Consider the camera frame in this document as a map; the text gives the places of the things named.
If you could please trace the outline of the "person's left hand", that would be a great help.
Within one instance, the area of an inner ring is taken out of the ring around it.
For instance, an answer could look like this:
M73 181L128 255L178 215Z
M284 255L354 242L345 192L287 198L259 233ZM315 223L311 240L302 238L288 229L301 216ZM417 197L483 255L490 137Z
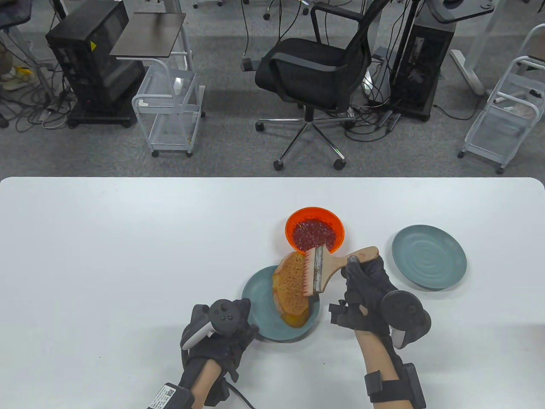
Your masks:
M251 310L251 300L242 298L231 302L235 317L238 318L238 325L229 335L212 334L205 336L195 346L182 352L182 364L184 370L194 363L205 363L213 360L221 368L221 376L226 373L236 383L239 380L237 369L239 368L243 353L259 334L259 327L251 325L248 317Z

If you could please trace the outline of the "person's right hand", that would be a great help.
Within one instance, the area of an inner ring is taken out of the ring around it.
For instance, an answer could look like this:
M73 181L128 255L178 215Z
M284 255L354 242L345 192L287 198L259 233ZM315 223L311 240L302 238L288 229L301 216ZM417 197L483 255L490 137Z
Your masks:
M356 256L347 259L341 269L346 278L344 300L330 304L331 323L357 331L367 331L379 337L390 335L390 326L381 311L385 296L397 290L391 283L379 256L360 262Z

